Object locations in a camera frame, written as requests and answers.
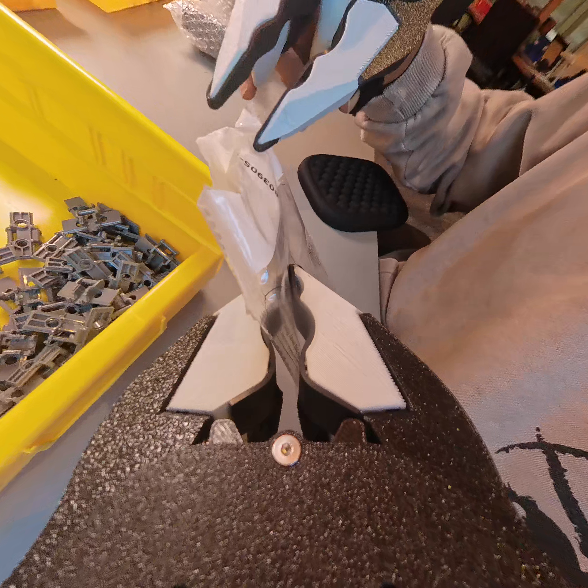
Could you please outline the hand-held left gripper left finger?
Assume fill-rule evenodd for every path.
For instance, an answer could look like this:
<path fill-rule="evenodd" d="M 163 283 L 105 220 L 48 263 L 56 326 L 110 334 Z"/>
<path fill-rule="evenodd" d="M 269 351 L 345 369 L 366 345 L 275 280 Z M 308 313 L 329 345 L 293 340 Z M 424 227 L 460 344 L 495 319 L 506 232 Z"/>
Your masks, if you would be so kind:
<path fill-rule="evenodd" d="M 275 352 L 242 295 L 212 316 L 166 401 L 166 411 L 229 419 L 248 440 L 269 440 L 277 433 Z"/>

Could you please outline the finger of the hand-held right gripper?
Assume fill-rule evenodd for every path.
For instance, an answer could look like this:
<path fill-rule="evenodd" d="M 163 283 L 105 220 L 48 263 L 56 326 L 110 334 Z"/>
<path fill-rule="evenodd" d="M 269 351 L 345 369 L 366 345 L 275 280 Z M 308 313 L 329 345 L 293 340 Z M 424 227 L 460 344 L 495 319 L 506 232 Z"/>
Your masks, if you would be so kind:
<path fill-rule="evenodd" d="M 349 102 L 400 25 L 390 1 L 321 1 L 313 47 L 323 51 L 278 101 L 254 149 L 264 152 Z"/>
<path fill-rule="evenodd" d="M 207 90 L 209 107 L 223 107 L 250 76 L 261 86 L 317 11 L 317 1 L 235 1 Z"/>

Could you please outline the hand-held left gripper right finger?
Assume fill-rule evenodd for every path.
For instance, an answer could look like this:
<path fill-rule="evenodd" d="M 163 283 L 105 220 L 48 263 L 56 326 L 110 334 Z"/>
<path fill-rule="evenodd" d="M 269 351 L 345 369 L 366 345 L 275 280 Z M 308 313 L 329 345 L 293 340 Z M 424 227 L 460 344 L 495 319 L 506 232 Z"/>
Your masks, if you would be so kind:
<path fill-rule="evenodd" d="M 367 322 L 371 314 L 290 266 L 290 308 L 301 349 L 298 356 L 298 416 L 307 440 L 332 440 L 347 420 L 406 410 L 399 385 L 377 348 Z"/>

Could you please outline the clear plastic bag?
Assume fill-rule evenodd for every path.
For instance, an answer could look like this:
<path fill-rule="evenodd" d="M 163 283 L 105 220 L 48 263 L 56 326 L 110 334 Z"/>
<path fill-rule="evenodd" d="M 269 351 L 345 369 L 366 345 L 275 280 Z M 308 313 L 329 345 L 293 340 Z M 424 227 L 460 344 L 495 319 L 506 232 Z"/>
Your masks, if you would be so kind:
<path fill-rule="evenodd" d="M 216 59 L 235 1 L 171 1 L 164 8 L 195 49 Z"/>

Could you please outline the large clear labelled bag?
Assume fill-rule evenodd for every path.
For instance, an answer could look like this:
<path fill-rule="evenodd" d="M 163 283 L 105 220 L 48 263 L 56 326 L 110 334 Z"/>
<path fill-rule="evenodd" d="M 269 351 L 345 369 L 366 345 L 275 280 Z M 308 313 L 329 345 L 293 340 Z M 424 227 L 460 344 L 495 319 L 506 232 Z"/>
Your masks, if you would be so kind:
<path fill-rule="evenodd" d="M 247 312 L 269 336 L 292 376 L 299 375 L 303 343 L 296 332 L 290 266 L 321 283 L 328 277 L 272 149 L 257 152 L 261 123 L 244 109 L 232 127 L 197 139 L 212 187 L 198 208 L 235 276 Z"/>

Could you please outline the person's right forearm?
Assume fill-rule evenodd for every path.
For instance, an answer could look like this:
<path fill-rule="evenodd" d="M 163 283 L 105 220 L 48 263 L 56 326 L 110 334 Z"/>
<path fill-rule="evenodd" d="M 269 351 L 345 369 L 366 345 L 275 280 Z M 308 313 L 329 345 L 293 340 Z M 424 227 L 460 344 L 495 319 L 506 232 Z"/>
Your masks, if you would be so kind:
<path fill-rule="evenodd" d="M 480 89 L 471 62 L 459 35 L 430 25 L 410 65 L 355 116 L 401 186 L 433 196 L 434 216 L 467 213 L 519 176 L 533 113 L 549 97 Z"/>

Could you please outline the person's right hand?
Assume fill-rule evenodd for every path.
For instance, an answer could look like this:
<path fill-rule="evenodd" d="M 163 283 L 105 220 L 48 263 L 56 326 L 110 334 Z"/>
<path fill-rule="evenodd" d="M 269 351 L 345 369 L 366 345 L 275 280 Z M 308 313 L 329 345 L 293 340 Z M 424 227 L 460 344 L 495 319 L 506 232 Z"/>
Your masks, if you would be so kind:
<path fill-rule="evenodd" d="M 312 45 L 303 47 L 297 45 L 288 49 L 281 55 L 276 65 L 276 72 L 282 83 L 289 89 L 302 76 L 302 73 L 311 59 Z M 246 81 L 240 87 L 240 95 L 246 100 L 254 99 L 258 86 L 254 80 L 254 75 L 250 74 Z"/>

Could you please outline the yellow divided bin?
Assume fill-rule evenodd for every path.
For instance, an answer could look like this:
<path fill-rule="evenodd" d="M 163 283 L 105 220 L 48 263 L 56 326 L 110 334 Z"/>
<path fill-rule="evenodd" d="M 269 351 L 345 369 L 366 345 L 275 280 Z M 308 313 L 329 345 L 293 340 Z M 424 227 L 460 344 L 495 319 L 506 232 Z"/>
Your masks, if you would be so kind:
<path fill-rule="evenodd" d="M 155 4 L 160 1 L 89 1 L 105 13 L 116 13 L 139 6 Z"/>

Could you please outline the person's beige sweatshirt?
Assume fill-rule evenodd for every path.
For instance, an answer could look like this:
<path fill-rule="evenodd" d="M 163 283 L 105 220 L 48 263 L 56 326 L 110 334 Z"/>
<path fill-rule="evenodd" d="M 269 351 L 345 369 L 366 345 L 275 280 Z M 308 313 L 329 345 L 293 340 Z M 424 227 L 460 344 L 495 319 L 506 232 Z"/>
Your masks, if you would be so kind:
<path fill-rule="evenodd" d="M 388 275 L 382 305 L 542 549 L 587 587 L 587 75 L 543 106 L 519 176 Z"/>

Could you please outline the black textured pad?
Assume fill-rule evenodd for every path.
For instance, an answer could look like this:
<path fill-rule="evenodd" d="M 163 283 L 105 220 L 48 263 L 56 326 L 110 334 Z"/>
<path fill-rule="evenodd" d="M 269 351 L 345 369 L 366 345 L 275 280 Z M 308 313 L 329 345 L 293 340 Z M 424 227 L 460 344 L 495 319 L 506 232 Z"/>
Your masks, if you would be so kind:
<path fill-rule="evenodd" d="M 335 230 L 388 231 L 408 220 L 401 192 L 386 170 L 373 161 L 314 154 L 300 163 L 297 175 L 314 213 Z"/>

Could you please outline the pile of grey connector parts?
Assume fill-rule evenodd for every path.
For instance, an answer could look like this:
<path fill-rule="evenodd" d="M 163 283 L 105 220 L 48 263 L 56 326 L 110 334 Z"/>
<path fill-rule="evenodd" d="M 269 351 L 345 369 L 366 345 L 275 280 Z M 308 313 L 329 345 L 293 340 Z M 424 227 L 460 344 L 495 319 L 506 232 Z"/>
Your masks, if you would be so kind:
<path fill-rule="evenodd" d="M 180 264 L 166 240 L 82 198 L 45 239 L 31 212 L 10 212 L 1 247 L 1 416 Z"/>

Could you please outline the yellow bin with grey parts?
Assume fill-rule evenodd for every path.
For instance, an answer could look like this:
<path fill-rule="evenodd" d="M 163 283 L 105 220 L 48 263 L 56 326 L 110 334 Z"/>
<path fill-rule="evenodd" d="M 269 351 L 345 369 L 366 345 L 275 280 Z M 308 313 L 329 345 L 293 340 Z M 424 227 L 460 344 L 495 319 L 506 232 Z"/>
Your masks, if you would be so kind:
<path fill-rule="evenodd" d="M 209 170 L 4 5 L 1 215 L 43 235 L 71 195 L 111 204 L 179 250 L 169 277 L 1 418 L 1 489 L 51 447 L 214 277 L 222 253 L 196 202 Z"/>

